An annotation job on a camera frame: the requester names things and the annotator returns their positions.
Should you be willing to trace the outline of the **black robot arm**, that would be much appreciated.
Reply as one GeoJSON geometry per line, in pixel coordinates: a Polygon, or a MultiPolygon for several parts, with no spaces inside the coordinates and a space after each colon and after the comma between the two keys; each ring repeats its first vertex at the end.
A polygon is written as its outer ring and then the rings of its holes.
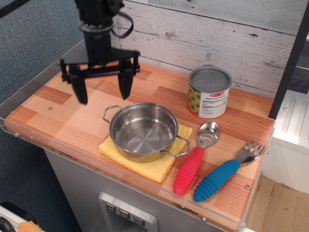
{"type": "Polygon", "coordinates": [[[72,85],[82,104],[87,104],[85,79],[117,75],[123,99],[129,97],[133,77],[140,71],[137,50],[113,48],[111,34],[113,18],[116,15],[132,21],[121,12],[121,0],[78,0],[79,28],[84,34],[84,48],[76,53],[63,56],[59,60],[63,81],[72,85]]]}

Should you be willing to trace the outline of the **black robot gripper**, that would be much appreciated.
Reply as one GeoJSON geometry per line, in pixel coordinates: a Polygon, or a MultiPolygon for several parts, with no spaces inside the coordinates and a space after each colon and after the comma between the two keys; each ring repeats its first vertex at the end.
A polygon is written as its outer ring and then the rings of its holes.
{"type": "Polygon", "coordinates": [[[85,78],[118,74],[122,98],[130,96],[133,76],[140,71],[137,50],[113,48],[109,32],[84,32],[81,50],[63,56],[60,61],[62,80],[70,82],[78,101],[87,105],[85,78]]]}

